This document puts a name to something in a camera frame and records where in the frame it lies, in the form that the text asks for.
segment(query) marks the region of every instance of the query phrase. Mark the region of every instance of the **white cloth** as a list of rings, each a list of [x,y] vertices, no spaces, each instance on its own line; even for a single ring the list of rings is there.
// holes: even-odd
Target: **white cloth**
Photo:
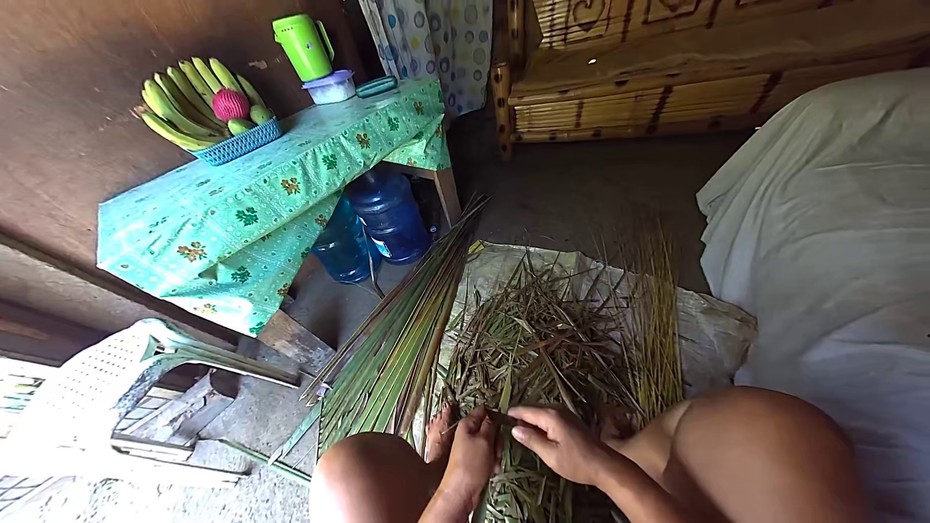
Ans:
[[[759,320],[737,381],[824,409],[882,521],[930,521],[930,69],[822,87],[697,194],[714,296]]]

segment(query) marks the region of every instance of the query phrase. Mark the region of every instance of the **human hand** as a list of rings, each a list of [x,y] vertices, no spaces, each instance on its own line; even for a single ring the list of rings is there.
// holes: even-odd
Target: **human hand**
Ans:
[[[498,424],[481,406],[460,422],[449,452],[439,490],[444,496],[457,497],[474,510],[487,480],[500,468],[500,442]]]
[[[526,423],[513,427],[514,439],[569,481],[597,486],[605,467],[618,456],[566,410],[514,407],[507,414]]]

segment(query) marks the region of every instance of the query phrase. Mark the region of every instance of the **green thermos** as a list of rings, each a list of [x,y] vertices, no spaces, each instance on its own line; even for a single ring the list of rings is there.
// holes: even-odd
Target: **green thermos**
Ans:
[[[335,53],[322,22],[314,22],[309,16],[299,14],[275,20],[272,27],[274,41],[285,49],[285,54],[302,81],[316,80],[333,72],[329,61]],[[326,42],[326,50],[323,49],[320,35],[323,36],[323,42]]]

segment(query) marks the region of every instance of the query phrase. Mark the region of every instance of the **plastic chair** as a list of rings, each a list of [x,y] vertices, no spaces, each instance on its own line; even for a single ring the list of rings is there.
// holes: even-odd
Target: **plastic chair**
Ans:
[[[4,472],[206,487],[235,484],[242,474],[131,456],[113,447],[114,427],[161,376],[183,363],[299,385],[297,375],[194,340],[159,319],[143,319],[81,351],[39,387],[0,444]],[[145,444],[153,449],[176,447]]]

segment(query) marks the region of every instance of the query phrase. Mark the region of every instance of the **green floral tablecloth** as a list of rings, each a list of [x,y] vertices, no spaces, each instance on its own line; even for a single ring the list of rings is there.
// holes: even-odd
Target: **green floral tablecloth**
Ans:
[[[438,80],[313,106],[232,162],[196,160],[102,204],[97,266],[250,336],[277,311],[346,183],[387,160],[448,168]]]

